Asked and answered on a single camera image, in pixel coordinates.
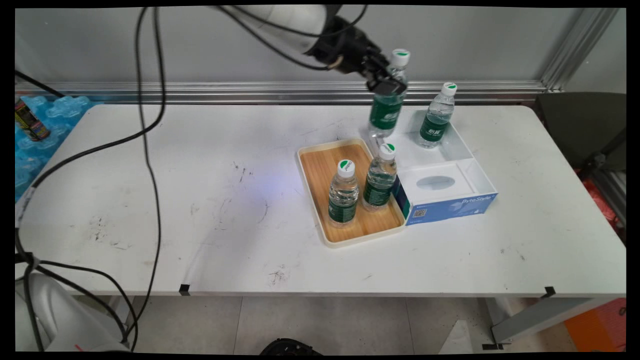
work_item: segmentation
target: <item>black cable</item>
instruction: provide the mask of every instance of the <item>black cable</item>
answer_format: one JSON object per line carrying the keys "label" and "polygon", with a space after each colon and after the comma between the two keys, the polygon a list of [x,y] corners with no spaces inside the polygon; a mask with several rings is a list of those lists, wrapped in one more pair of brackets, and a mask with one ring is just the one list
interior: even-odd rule
{"label": "black cable", "polygon": [[[140,13],[140,17],[139,17],[139,22],[141,22],[141,19],[144,15],[144,13],[146,12],[147,7],[143,8],[141,13]],[[79,154],[76,154],[74,156],[71,156],[63,161],[61,161],[60,163],[56,164],[54,167],[50,168],[48,171],[46,171],[44,174],[42,174],[31,186],[31,193],[29,194],[29,196],[33,196],[33,192],[35,191],[35,189],[37,188],[37,186],[44,181],[44,179],[46,179],[49,175],[51,175],[53,172],[55,172],[57,169],[61,168],[62,166],[70,163],[71,161],[74,161],[76,159],[79,159],[85,155],[89,155],[93,152],[97,152],[103,149],[107,149],[109,147],[112,146],[116,146],[116,145],[120,145],[121,143],[125,143],[128,141],[131,141],[135,138],[138,138],[140,136],[144,136],[144,144],[145,144],[145,159],[147,161],[147,168],[150,170],[150,174],[152,176],[152,183],[154,185],[154,195],[156,196],[156,211],[157,211],[157,223],[158,223],[158,243],[157,243],[157,251],[156,251],[156,259],[154,261],[154,268],[152,271],[152,277],[151,280],[149,282],[149,288],[147,290],[147,296],[145,297],[145,302],[144,305],[141,309],[141,311],[138,313],[138,315],[136,316],[134,314],[134,325],[128,330],[128,331],[124,331],[124,326],[122,325],[122,322],[120,321],[120,319],[117,317],[117,315],[115,314],[115,312],[107,305],[105,304],[103,301],[101,301],[100,299],[98,299],[97,297],[95,297],[95,295],[91,294],[89,291],[86,291],[85,289],[83,289],[82,287],[74,284],[73,282],[65,279],[64,277],[55,274],[54,272],[44,269],[41,266],[38,266],[38,268],[36,268],[38,271],[43,272],[43,274],[49,275],[51,277],[53,277],[54,279],[63,282],[73,288],[75,288],[76,290],[84,293],[85,295],[93,298],[94,300],[96,300],[99,304],[103,305],[108,311],[109,313],[112,314],[112,316],[116,319],[116,322],[118,322],[118,327],[121,328],[121,331],[123,331],[123,342],[126,341],[126,337],[131,333],[132,329],[135,327],[136,328],[136,334],[135,334],[135,338],[134,338],[134,343],[133,346],[131,347],[131,350],[133,351],[133,348],[135,347],[135,343],[137,342],[138,339],[138,319],[140,319],[140,315],[142,313],[142,310],[144,310],[144,307],[146,306],[147,302],[148,302],[148,298],[150,296],[150,292],[153,286],[153,282],[154,282],[154,278],[156,275],[156,268],[157,268],[157,261],[158,261],[158,257],[159,257],[159,251],[160,251],[160,241],[161,241],[161,223],[160,223],[160,208],[159,208],[159,199],[158,199],[158,193],[157,193],[157,186],[156,186],[156,180],[155,180],[155,176],[153,175],[153,171],[151,169],[150,163],[148,162],[148,149],[147,149],[147,143],[146,143],[146,133],[148,133],[151,129],[153,129],[154,127],[156,127],[160,121],[162,120],[162,117],[164,116],[164,111],[166,109],[166,81],[165,81],[165,76],[164,76],[164,56],[162,53],[162,43],[161,43],[161,38],[160,38],[160,32],[159,32],[159,21],[158,21],[158,9],[154,8],[154,31],[155,31],[155,36],[156,36],[156,50],[157,50],[157,55],[158,55],[158,67],[159,67],[159,71],[160,71],[160,81],[161,81],[161,88],[162,88],[162,96],[161,96],[161,108],[160,108],[160,112],[156,118],[156,120],[149,126],[149,127],[144,127],[144,120],[141,119],[141,123],[143,126],[143,129],[136,133],[133,134],[131,136],[128,136],[126,138],[111,142],[111,143],[107,143],[105,145],[101,145],[98,147],[94,147],[92,149],[89,149],[87,151],[84,152],[80,152]],[[138,79],[140,80],[140,52],[139,52],[139,37],[140,37],[140,29],[136,28],[137,32],[136,32],[136,63],[138,65],[137,70],[138,70]],[[142,101],[142,94],[141,94],[141,81],[139,81],[138,83],[138,99],[140,102],[140,106],[141,106],[141,101]],[[22,206],[22,211],[21,213],[24,214],[26,207],[28,205],[28,201],[29,199],[27,198],[26,201],[24,202],[23,206]],[[26,253],[24,252],[24,249],[22,248],[21,242],[20,242],[20,238],[19,238],[19,227],[15,228],[15,245],[16,248],[18,249],[18,252],[20,253],[20,255],[24,258],[27,259],[29,262],[29,265],[27,267],[27,270],[29,270],[29,274],[30,272],[33,270],[32,266],[33,266],[33,258],[29,257],[26,255]],[[25,275],[25,283],[28,283],[28,274]],[[35,314],[33,313],[33,308],[32,308],[32,303],[31,303],[31,299],[29,297],[29,300],[27,301],[28,303],[28,308],[31,308],[31,311],[29,312],[29,317],[31,318],[31,322],[32,325],[36,324],[35,323]],[[36,338],[39,338],[39,332],[37,331],[37,326],[34,327],[34,332],[36,334]]]}
{"label": "black cable", "polygon": [[101,272],[100,270],[95,270],[92,268],[83,268],[81,266],[74,266],[74,265],[67,265],[67,264],[62,264],[62,263],[56,263],[54,261],[47,261],[47,260],[41,260],[40,264],[43,265],[51,265],[51,266],[57,266],[60,268],[67,268],[67,269],[72,269],[72,270],[80,270],[80,271],[86,271],[86,272],[92,272],[94,274],[99,274],[102,275],[104,277],[106,277],[107,279],[109,279],[111,281],[111,283],[113,283],[115,285],[115,287],[118,289],[118,291],[120,292],[120,294],[122,295],[122,297],[124,298],[124,300],[127,303],[127,306],[129,306],[129,311],[132,314],[133,317],[133,324],[131,325],[131,329],[132,328],[136,328],[136,334],[135,334],[135,338],[133,340],[133,343],[136,343],[136,340],[138,339],[138,317],[136,316],[136,312],[133,308],[133,305],[131,304],[131,301],[129,300],[127,294],[125,294],[124,290],[122,289],[122,287],[120,286],[120,284],[118,284],[118,282],[112,278],[109,274],[107,274],[106,272]]}
{"label": "black cable", "polygon": [[96,301],[98,304],[100,304],[102,307],[104,307],[109,312],[109,314],[111,314],[111,316],[113,317],[115,322],[118,324],[118,328],[120,329],[120,332],[122,333],[122,341],[121,341],[121,343],[126,343],[127,342],[127,331],[124,329],[124,324],[122,323],[122,321],[118,317],[118,314],[116,314],[116,312],[113,311],[111,306],[109,306],[107,303],[102,301],[99,297],[97,297],[94,294],[90,293],[87,289],[83,288],[82,286],[74,283],[73,281],[65,279],[64,277],[54,273],[53,271],[51,271],[49,269],[45,269],[42,266],[38,265],[38,267],[36,267],[36,270],[38,270],[39,272],[42,272],[43,274],[45,274],[45,275],[47,275],[49,277],[52,277],[53,279],[56,279],[59,282],[62,282],[63,284],[66,284],[67,286],[71,286],[73,289],[76,289],[77,291],[80,291],[81,293],[83,293],[86,296],[90,297],[91,299]]}
{"label": "black cable", "polygon": [[[140,126],[144,129],[145,128],[145,114],[144,114],[144,109],[142,106],[142,69],[141,69],[141,62],[140,62],[140,29],[142,26],[142,20],[144,18],[144,14],[145,14],[146,8],[142,9],[142,11],[140,11],[140,16],[138,17],[138,23],[136,25],[136,40],[135,40],[135,53],[136,53],[136,75],[137,75],[137,81],[138,81],[138,112],[140,113]],[[163,64],[163,54],[162,54],[162,43],[161,43],[161,38],[160,38],[160,24],[159,24],[159,8],[155,7],[154,8],[154,33],[156,35],[156,50],[157,50],[157,56],[158,56],[158,65],[160,68],[160,82],[162,84],[162,100],[161,102],[164,104],[166,102],[166,92],[164,90],[164,64]],[[156,277],[156,267],[158,264],[158,257],[160,255],[160,241],[162,239],[162,226],[161,226],[161,220],[160,220],[160,200],[159,200],[159,196],[158,196],[158,189],[157,189],[157,185],[156,185],[156,177],[154,175],[154,171],[151,168],[151,162],[149,161],[149,149],[148,149],[148,144],[147,144],[147,134],[144,134],[142,136],[142,143],[143,143],[143,148],[144,148],[144,152],[145,152],[145,163],[147,164],[147,169],[149,170],[149,175],[151,176],[151,182],[153,184],[154,187],[154,195],[156,198],[156,215],[157,215],[157,226],[158,226],[158,239],[157,239],[157,250],[156,250],[156,258],[154,260],[154,268],[151,271],[151,280],[149,282],[149,287],[147,290],[147,295],[145,296],[145,301],[144,303],[142,303],[142,307],[140,308],[140,312],[138,313],[138,318],[136,319],[136,323],[138,322],[138,319],[140,318],[140,316],[142,315],[142,312],[145,310],[146,306],[147,306],[147,302],[149,301],[149,296],[151,294],[151,287],[153,287],[153,283],[154,283],[154,278]],[[127,335],[129,333],[131,333],[131,329],[133,329],[133,327],[131,327],[128,331],[127,331]],[[136,337],[133,340],[133,344],[131,345],[131,351],[133,351],[136,348],[136,343],[138,342],[138,336],[136,334]]]}
{"label": "black cable", "polygon": [[42,345],[42,338],[40,337],[40,330],[38,330],[38,323],[36,321],[36,315],[33,311],[33,303],[31,302],[31,288],[29,287],[29,276],[33,271],[33,265],[27,265],[24,269],[24,276],[22,284],[24,285],[24,301],[27,303],[27,311],[29,312],[29,320],[31,321],[31,327],[33,328],[33,334],[36,338],[36,345],[38,345],[38,351],[44,351]]}
{"label": "black cable", "polygon": [[[31,288],[29,287],[29,276],[31,275],[31,272],[33,271],[34,267],[34,259],[33,256],[30,254],[27,254],[24,252],[24,249],[22,248],[22,244],[20,242],[20,236],[19,236],[19,229],[15,229],[15,247],[18,249],[18,253],[20,254],[20,256],[22,256],[22,259],[24,259],[24,261],[26,261],[28,263],[27,268],[25,269],[24,272],[24,277],[23,279],[23,283],[24,283],[24,301],[27,304],[27,310],[29,311],[29,319],[31,320],[31,326],[34,329],[34,334],[36,334],[36,343],[38,344],[38,350],[39,351],[44,351],[44,347],[42,346],[42,339],[40,339],[40,332],[38,331],[38,325],[36,323],[36,319],[35,319],[35,312],[33,311],[33,302],[31,300]],[[109,275],[102,273],[98,270],[92,270],[92,269],[87,269],[87,268],[80,268],[79,266],[71,266],[71,265],[64,265],[64,264],[60,264],[60,263],[53,263],[51,261],[41,261],[41,264],[52,264],[54,266],[61,266],[61,267],[67,267],[67,268],[79,268],[79,270],[84,270],[86,269],[87,271],[92,271],[95,272],[97,274],[104,274],[106,277],[110,278],[115,284],[116,287],[119,290],[122,290],[122,288],[120,287],[120,285],[115,282],[115,280],[113,278],[111,278]],[[124,329],[124,325],[122,323],[122,321],[120,321],[120,318],[118,317],[118,315],[115,313],[115,311],[113,311],[113,309],[107,305],[104,301],[102,301],[100,298],[96,297],[94,294],[90,293],[88,290],[82,288],[80,285],[65,279],[64,277],[43,268],[42,266],[40,266],[39,264],[37,264],[37,266],[35,267],[36,270],[38,270],[39,272],[42,272],[45,275],[48,275],[49,277],[52,277],[53,279],[58,280],[59,282],[62,282],[63,284],[69,285],[71,286],[73,289],[76,289],[77,291],[80,291],[81,293],[85,294],[86,296],[90,297],[91,299],[93,299],[94,301],[96,301],[98,304],[102,305],[108,312],[109,314],[111,314],[111,316],[114,318],[115,322],[118,324],[118,328],[120,329],[120,332],[122,333],[122,343],[125,343],[127,341],[127,332]]]}
{"label": "black cable", "polygon": [[292,29],[292,28],[288,28],[286,26],[282,26],[279,24],[276,24],[274,22],[271,21],[267,21],[257,15],[254,15],[248,11],[246,11],[245,9],[239,7],[238,5],[230,5],[231,7],[233,7],[234,9],[236,9],[237,11],[255,19],[258,20],[264,24],[267,24],[269,26],[273,26],[274,28],[278,28],[284,31],[288,31],[290,33],[294,33],[294,34],[298,34],[298,35],[303,35],[305,37],[311,37],[311,38],[323,38],[323,37],[334,37],[335,35],[339,35],[345,31],[347,31],[348,29],[351,29],[353,26],[355,26],[356,24],[358,24],[358,22],[360,21],[360,19],[362,19],[362,17],[364,16],[365,12],[367,12],[367,8],[369,7],[369,5],[363,5],[362,11],[360,12],[360,15],[358,15],[358,17],[351,23],[349,23],[347,26],[345,26],[344,28],[333,32],[333,33],[327,33],[327,34],[312,34],[312,33],[306,33],[304,31],[300,31],[300,30],[296,30],[296,29]]}
{"label": "black cable", "polygon": [[31,78],[30,76],[27,76],[27,75],[25,75],[25,74],[23,74],[23,73],[19,72],[18,70],[16,70],[16,71],[15,71],[15,75],[16,75],[18,78],[21,78],[21,79],[23,79],[23,80],[26,80],[26,81],[28,81],[28,82],[30,82],[30,83],[32,83],[32,84],[34,84],[34,85],[35,85],[35,86],[37,86],[38,88],[41,88],[42,90],[45,90],[46,92],[49,92],[49,93],[50,93],[50,94],[52,94],[52,95],[55,95],[55,96],[57,96],[57,97],[64,97],[64,96],[65,96],[63,93],[61,93],[61,92],[59,92],[59,91],[56,91],[56,90],[54,90],[54,89],[52,89],[52,88],[48,87],[47,85],[45,85],[45,84],[43,84],[43,83],[39,82],[39,81],[38,81],[38,80],[36,80],[36,79]]}
{"label": "black cable", "polygon": [[277,47],[271,45],[269,42],[267,42],[266,40],[264,40],[263,38],[261,38],[258,34],[256,34],[253,30],[251,30],[251,28],[246,25],[245,23],[243,23],[242,21],[240,21],[234,14],[230,13],[227,9],[225,9],[224,7],[220,6],[220,5],[215,5],[215,7],[217,7],[218,9],[220,9],[220,11],[222,11],[223,13],[226,13],[231,19],[233,19],[238,25],[242,26],[249,34],[251,34],[254,38],[256,38],[256,40],[258,40],[259,42],[261,42],[263,45],[265,45],[266,47],[270,48],[271,50],[273,50],[274,52],[276,52],[278,55],[282,56],[283,58],[297,64],[300,65],[302,67],[305,67],[307,69],[310,70],[320,70],[320,71],[329,71],[331,70],[331,68],[327,67],[327,66],[314,66],[314,65],[309,65],[307,63],[303,63],[302,61],[296,60],[294,58],[292,58],[291,56],[283,53],[281,50],[279,50]]}
{"label": "black cable", "polygon": [[[33,258],[28,257],[26,252],[24,252],[24,248],[22,248],[22,244],[20,243],[20,238],[18,237],[18,228],[15,228],[15,248],[18,250],[18,253],[22,258],[26,261],[27,259],[31,259],[33,262]],[[36,345],[38,345],[38,351],[44,351],[44,346],[42,346],[42,338],[40,337],[40,331],[38,330],[38,323],[36,321],[36,314],[33,311],[33,303],[31,302],[31,288],[29,287],[29,276],[33,271],[33,264],[29,263],[24,269],[24,275],[22,276],[24,286],[24,301],[27,303],[27,312],[29,313],[29,321],[31,322],[31,328],[33,329],[33,336],[36,338]]]}

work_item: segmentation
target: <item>wooden tray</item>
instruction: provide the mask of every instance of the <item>wooden tray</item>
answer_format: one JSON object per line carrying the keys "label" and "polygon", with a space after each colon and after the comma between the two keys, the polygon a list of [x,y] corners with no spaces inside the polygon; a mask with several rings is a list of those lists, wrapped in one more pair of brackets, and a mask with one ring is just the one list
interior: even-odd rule
{"label": "wooden tray", "polygon": [[[372,160],[371,153],[362,139],[354,138],[304,147],[298,151],[298,159],[327,246],[342,247],[404,229],[404,216],[393,196],[389,198],[388,206],[377,213],[371,213],[362,206],[362,192]],[[342,159],[349,159],[356,165],[360,197],[353,223],[338,229],[332,226],[329,220],[329,185],[336,173],[338,161]]]}

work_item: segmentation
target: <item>tiled floor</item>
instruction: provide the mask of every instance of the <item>tiled floor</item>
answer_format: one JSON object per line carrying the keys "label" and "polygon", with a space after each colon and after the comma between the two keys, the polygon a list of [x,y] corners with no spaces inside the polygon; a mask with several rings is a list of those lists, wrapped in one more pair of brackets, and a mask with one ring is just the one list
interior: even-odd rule
{"label": "tiled floor", "polygon": [[[437,354],[456,320],[482,353],[490,318],[474,298],[151,297],[136,351],[249,355],[293,338],[324,355]],[[499,352],[544,351],[575,351],[564,324]]]}

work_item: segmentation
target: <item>tissue box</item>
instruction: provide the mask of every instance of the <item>tissue box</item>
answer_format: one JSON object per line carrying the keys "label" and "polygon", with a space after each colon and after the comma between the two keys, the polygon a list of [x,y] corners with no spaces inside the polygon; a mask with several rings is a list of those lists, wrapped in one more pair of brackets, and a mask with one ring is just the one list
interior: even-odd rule
{"label": "tissue box", "polygon": [[398,149],[392,193],[406,225],[484,213],[498,192],[456,128],[449,124],[434,149],[420,147],[418,136],[394,133],[387,138]]}

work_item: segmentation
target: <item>blue plastic packaging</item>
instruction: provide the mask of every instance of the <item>blue plastic packaging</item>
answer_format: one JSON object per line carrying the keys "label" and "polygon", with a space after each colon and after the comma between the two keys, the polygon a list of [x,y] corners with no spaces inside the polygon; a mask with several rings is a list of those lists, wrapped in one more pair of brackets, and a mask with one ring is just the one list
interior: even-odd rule
{"label": "blue plastic packaging", "polygon": [[53,107],[53,103],[50,101],[47,101],[47,99],[44,96],[36,96],[36,97],[22,96],[20,97],[20,99],[24,101],[24,103],[27,104],[27,106],[29,106],[29,109],[31,110],[31,112],[33,112],[33,114],[36,115],[38,120],[42,122],[44,122],[44,120],[47,118],[47,110]]}
{"label": "blue plastic packaging", "polygon": [[53,102],[47,101],[43,96],[23,96],[21,99],[51,134],[39,142],[34,142],[22,129],[15,126],[16,201],[29,188],[29,184],[42,171],[84,113],[97,104],[103,104],[103,102],[91,102],[86,96],[76,98],[65,96]]}
{"label": "blue plastic packaging", "polygon": [[53,156],[56,150],[58,150],[58,147],[60,147],[60,143],[61,141],[58,135],[51,133],[46,138],[35,143],[35,147],[38,149],[37,156],[51,159],[51,156]]}
{"label": "blue plastic packaging", "polygon": [[53,107],[46,111],[50,119],[62,118],[71,126],[76,126],[84,113],[92,107],[91,100],[86,96],[73,98],[71,96],[61,97],[53,102]]}
{"label": "blue plastic packaging", "polygon": [[15,169],[15,201],[17,202],[22,194],[29,188],[31,179],[27,170]]}

